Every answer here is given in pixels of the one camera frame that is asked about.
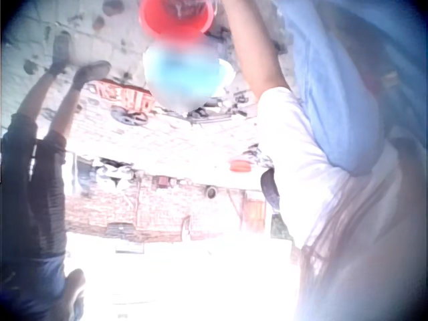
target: blue shirt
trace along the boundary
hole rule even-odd
[[[61,255],[48,259],[3,259],[1,303],[24,319],[45,320],[49,309],[64,292],[64,258]],[[82,300],[76,301],[74,311],[75,320],[80,320]]]

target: white shirt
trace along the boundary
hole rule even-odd
[[[257,126],[260,148],[274,163],[281,215],[297,247],[313,242],[339,202],[349,200],[344,214],[352,215],[386,177],[393,182],[370,211],[380,213],[379,225],[394,211],[401,171],[398,153],[388,142],[371,174],[350,176],[328,162],[315,142],[310,121],[286,88],[272,88],[261,95]]]

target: sneaker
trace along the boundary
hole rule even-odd
[[[70,63],[72,52],[72,37],[63,31],[53,41],[53,65],[66,66]]]
[[[101,80],[107,77],[112,65],[110,62],[105,60],[100,60],[98,62],[93,62],[89,65],[81,67],[74,76],[75,83],[86,83],[91,82],[92,80]]]

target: foot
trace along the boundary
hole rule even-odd
[[[70,63],[72,37],[68,32],[63,31],[55,37],[53,42],[53,59],[49,72],[56,76],[63,72],[64,68]]]
[[[81,90],[86,82],[92,80],[101,80],[107,77],[110,72],[112,65],[110,62],[100,60],[99,62],[93,62],[87,66],[80,68],[73,78],[73,88]]]

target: jeans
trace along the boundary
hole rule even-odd
[[[385,51],[399,73],[398,88],[375,99],[343,44],[323,24],[317,2],[334,4],[380,30],[388,39]],[[390,127],[398,124],[409,129],[426,147],[426,57],[424,62],[418,51],[426,53],[426,39],[424,50],[419,43],[423,34],[411,37],[415,28],[397,23],[394,16],[401,11],[390,1],[317,2],[277,0],[277,5],[294,36],[294,71],[305,113],[330,163],[352,175],[370,172],[383,150],[385,119]],[[386,115],[381,113],[379,104],[388,105],[381,108]]]

